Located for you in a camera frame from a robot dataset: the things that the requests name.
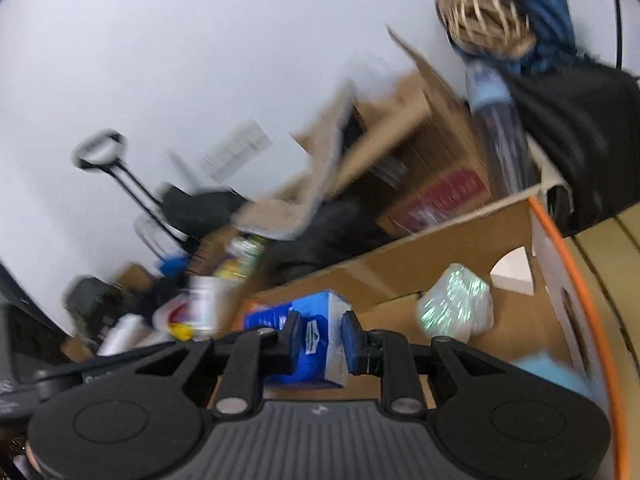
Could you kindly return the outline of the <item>blue tissue pack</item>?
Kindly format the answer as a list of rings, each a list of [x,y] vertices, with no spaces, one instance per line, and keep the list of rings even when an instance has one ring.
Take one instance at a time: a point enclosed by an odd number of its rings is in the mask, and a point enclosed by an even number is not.
[[[266,383],[283,388],[344,388],[348,381],[348,368],[341,322],[343,315],[350,310],[350,304],[336,292],[322,290],[286,304],[260,308],[244,315],[244,330],[255,327],[282,330],[291,311],[300,314],[295,372],[291,375],[269,376]]]

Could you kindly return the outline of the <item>iridescent glitter plastic bag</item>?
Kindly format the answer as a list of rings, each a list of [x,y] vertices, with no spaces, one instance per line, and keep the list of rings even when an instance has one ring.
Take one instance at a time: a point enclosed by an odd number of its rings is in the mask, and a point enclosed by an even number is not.
[[[469,342],[494,327],[489,285],[460,263],[448,266],[416,308],[427,338],[444,336]]]

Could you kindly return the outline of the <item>small open cardboard box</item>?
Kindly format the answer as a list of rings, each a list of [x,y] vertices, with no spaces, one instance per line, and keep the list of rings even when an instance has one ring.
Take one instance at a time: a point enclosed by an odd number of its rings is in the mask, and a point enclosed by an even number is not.
[[[246,284],[252,279],[268,240],[233,226],[201,241],[188,269],[189,308],[196,339],[228,333],[238,316]]]

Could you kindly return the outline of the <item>dark green backpack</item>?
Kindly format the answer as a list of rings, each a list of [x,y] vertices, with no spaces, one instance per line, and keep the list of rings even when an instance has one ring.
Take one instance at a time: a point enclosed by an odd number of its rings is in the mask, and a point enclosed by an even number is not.
[[[65,293],[65,307],[78,332],[99,332],[122,316],[122,290],[95,276],[78,276]]]

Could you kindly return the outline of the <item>white plastic bottle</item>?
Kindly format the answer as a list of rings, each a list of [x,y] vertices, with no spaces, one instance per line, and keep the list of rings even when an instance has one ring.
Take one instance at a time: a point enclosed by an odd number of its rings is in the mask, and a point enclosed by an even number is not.
[[[149,333],[144,317],[127,313],[118,319],[100,345],[98,356],[114,356],[133,349]]]

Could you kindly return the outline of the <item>black folded garment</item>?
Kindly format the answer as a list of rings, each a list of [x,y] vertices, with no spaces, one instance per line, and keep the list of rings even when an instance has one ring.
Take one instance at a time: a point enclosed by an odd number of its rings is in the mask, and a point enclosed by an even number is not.
[[[360,200],[346,197],[323,203],[299,237],[268,245],[262,257],[267,283],[284,285],[393,240]]]

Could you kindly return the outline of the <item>beige fleece mat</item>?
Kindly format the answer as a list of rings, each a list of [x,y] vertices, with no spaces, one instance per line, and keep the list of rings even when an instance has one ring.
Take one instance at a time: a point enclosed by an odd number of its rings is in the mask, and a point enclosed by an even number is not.
[[[306,231],[337,174],[343,128],[352,117],[354,104],[355,88],[347,81],[295,138],[309,156],[306,172],[279,194],[237,210],[231,220],[235,229],[268,240],[295,240]]]

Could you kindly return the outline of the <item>white wedge sponge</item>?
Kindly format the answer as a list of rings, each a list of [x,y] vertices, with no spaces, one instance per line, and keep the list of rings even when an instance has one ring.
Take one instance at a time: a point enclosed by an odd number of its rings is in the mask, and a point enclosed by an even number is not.
[[[534,279],[524,246],[515,248],[501,257],[489,273],[495,288],[533,296]]]

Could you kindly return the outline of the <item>orange-rimmed cardboard tray box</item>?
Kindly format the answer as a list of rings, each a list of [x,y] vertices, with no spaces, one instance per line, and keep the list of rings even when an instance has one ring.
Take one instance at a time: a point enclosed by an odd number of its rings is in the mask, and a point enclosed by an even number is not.
[[[503,361],[547,353],[574,367],[612,424],[600,478],[630,478],[623,382],[608,322],[576,256],[533,197],[488,206],[282,287],[269,288],[265,272],[258,270],[228,293],[221,328],[238,330],[248,311],[331,289],[352,306],[366,330],[393,330],[424,344],[420,296],[454,263],[492,284],[495,266],[510,254],[527,260],[533,291],[491,286],[494,325],[472,338],[472,346]]]

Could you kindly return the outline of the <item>black bag on trolley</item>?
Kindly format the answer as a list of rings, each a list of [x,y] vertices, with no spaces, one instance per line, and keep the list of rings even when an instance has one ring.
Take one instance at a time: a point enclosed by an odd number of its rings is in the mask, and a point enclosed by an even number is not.
[[[170,226],[187,236],[202,238],[228,226],[246,203],[234,191],[208,191],[190,195],[171,185],[160,199],[160,211]]]

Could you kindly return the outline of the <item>light blue plush toy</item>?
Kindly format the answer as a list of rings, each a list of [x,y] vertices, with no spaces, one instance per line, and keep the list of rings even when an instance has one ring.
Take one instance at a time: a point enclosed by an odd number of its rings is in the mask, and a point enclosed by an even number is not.
[[[574,391],[587,399],[593,399],[589,382],[576,372],[573,367],[566,365],[560,361],[552,359],[548,353],[540,352],[533,356],[524,356],[524,358],[511,362],[527,373],[553,382],[555,385],[561,386],[567,390]]]

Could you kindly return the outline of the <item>large brown cardboard box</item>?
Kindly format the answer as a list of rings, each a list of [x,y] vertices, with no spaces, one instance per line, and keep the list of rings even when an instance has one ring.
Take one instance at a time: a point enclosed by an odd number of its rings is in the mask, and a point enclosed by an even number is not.
[[[416,68],[384,98],[355,104],[357,137],[324,197],[355,196],[384,231],[405,236],[484,207],[491,190],[469,109],[418,50],[390,36]]]

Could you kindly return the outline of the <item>woven rattan ball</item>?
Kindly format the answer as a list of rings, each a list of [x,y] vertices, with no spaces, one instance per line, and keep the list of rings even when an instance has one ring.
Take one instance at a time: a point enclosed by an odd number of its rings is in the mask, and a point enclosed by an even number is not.
[[[435,0],[451,42],[469,55],[517,60],[536,46],[529,17],[514,0]]]

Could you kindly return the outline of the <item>dark blue satin cloth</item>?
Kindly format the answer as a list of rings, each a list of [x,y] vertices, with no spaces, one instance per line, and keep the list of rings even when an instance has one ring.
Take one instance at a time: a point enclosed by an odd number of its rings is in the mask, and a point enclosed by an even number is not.
[[[590,56],[576,44],[575,32],[567,0],[514,0],[529,17],[537,37],[536,46],[517,60],[504,60],[489,55],[465,54],[448,37],[451,47],[467,60],[477,60],[500,66],[514,74],[549,73],[564,65],[590,60]]]

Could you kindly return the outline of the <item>white wall socket panel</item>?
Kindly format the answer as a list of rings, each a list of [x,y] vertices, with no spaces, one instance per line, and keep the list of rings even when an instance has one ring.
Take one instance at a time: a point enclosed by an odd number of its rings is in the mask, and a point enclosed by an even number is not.
[[[215,182],[222,182],[271,145],[270,137],[257,122],[253,119],[243,122],[205,154],[204,174]]]

